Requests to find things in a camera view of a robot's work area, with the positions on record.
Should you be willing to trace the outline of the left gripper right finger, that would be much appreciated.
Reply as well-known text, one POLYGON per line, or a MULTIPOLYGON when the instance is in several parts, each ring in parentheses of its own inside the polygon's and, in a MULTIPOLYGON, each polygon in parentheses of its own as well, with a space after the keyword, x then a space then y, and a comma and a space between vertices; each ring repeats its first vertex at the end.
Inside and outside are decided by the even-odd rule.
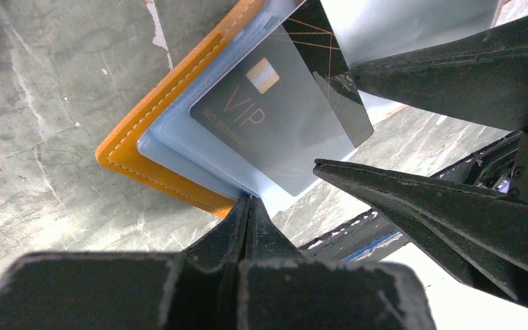
POLYGON ((239 265, 238 329, 434 329, 408 266, 306 258, 250 198, 239 265))

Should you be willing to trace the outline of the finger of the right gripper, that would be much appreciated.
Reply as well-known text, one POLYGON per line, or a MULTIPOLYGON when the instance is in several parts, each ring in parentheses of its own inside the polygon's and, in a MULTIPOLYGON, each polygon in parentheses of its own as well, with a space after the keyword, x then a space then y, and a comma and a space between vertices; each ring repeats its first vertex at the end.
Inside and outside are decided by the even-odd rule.
POLYGON ((376 209, 460 283, 528 308, 528 204, 350 162, 318 159, 313 171, 376 209))
POLYGON ((359 90, 497 129, 528 131, 528 16, 356 65, 359 90))

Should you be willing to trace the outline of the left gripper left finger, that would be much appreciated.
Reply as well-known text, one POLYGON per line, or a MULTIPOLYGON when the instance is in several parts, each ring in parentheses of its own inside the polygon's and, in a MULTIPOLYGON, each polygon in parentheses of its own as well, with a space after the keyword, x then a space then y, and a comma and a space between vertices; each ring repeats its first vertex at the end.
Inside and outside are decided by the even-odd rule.
POLYGON ((241 197, 181 252, 35 252, 0 279, 0 329, 209 328, 237 263, 241 197))

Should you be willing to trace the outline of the black VIP credit card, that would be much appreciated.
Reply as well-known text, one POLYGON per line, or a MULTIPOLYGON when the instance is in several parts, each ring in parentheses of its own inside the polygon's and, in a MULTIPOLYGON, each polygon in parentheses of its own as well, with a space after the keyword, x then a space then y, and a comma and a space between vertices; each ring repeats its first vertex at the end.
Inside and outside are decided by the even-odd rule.
POLYGON ((298 196, 318 158, 343 160, 373 134, 319 1, 269 32, 190 116, 222 143, 214 166, 260 196, 298 196))

